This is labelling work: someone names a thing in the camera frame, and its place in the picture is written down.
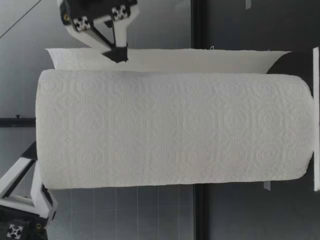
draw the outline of screw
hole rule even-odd
[[[64,14],[63,19],[64,19],[65,21],[69,21],[68,15],[67,15],[67,14]]]

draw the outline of embossed pattern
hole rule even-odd
[[[50,189],[296,179],[315,136],[289,75],[47,70],[36,119]]]

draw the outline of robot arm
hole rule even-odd
[[[61,20],[71,36],[119,63],[128,60],[127,27],[138,16],[137,0],[58,0]],[[113,29],[114,43],[97,24]]]
[[[46,240],[47,226],[55,218],[58,203],[42,183],[36,143],[0,179],[0,239]],[[13,195],[24,176],[34,167],[31,198]]]

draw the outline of paper towel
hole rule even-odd
[[[313,114],[296,76],[47,70],[41,175],[50,189],[296,179]]]
[[[115,63],[92,48],[48,49],[55,69],[175,73],[265,74],[286,52],[201,49],[129,49]]]

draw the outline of black pole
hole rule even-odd
[[[204,49],[206,29],[206,1],[191,0],[191,44],[193,49]]]
[[[209,240],[208,184],[193,185],[194,240]]]
[[[35,118],[0,118],[0,128],[35,128]]]

